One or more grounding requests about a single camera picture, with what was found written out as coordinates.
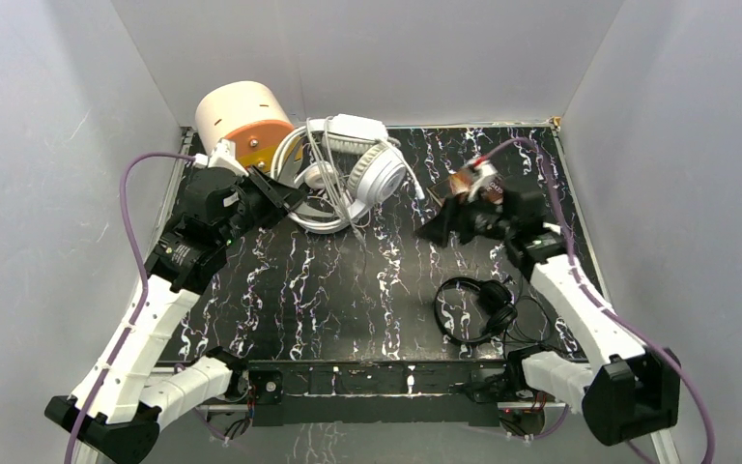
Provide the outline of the large white over-ear headphones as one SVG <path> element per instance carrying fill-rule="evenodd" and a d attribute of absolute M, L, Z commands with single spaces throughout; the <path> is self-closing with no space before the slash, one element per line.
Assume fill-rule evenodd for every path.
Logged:
<path fill-rule="evenodd" d="M 299 227 L 318 235 L 358 231 L 357 221 L 387 201 L 406 178 L 413 181 L 415 198 L 426 198 L 385 124 L 349 114 L 308 119 L 292 130 L 275 150 L 269 174 L 282 184 L 325 194 L 329 210 L 304 199 L 289 214 Z"/>

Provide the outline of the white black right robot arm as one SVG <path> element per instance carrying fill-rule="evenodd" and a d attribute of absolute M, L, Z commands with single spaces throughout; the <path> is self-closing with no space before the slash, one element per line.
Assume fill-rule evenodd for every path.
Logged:
<path fill-rule="evenodd" d="M 513 397 L 552 394 L 582 415 L 605 446 L 675 426 L 680 397 L 676 357 L 659 355 L 613 320 L 611 306 L 596 294 L 579 261 L 568 255 L 563 234 L 546 222 L 545 213 L 540 192 L 507 191 L 500 203 L 459 194 L 446 198 L 414 233 L 438 247 L 445 247 L 452 235 L 461 244 L 476 237 L 502 242 L 512 266 L 576 337 L 584 363 L 543 348 L 510 356 L 505 385 Z"/>

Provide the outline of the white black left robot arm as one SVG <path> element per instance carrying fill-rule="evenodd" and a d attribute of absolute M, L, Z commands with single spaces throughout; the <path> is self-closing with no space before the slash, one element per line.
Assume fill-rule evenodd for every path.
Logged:
<path fill-rule="evenodd" d="M 45 416 L 114 463 L 140 463 L 162 429 L 206 400 L 245 398 L 247 363 L 221 347 L 163 381 L 147 381 L 172 333 L 226 265 L 228 246 L 275 226 L 305 197 L 256 168 L 244 176 L 221 167 L 195 174 L 104 352 L 72 393 L 50 399 Z"/>

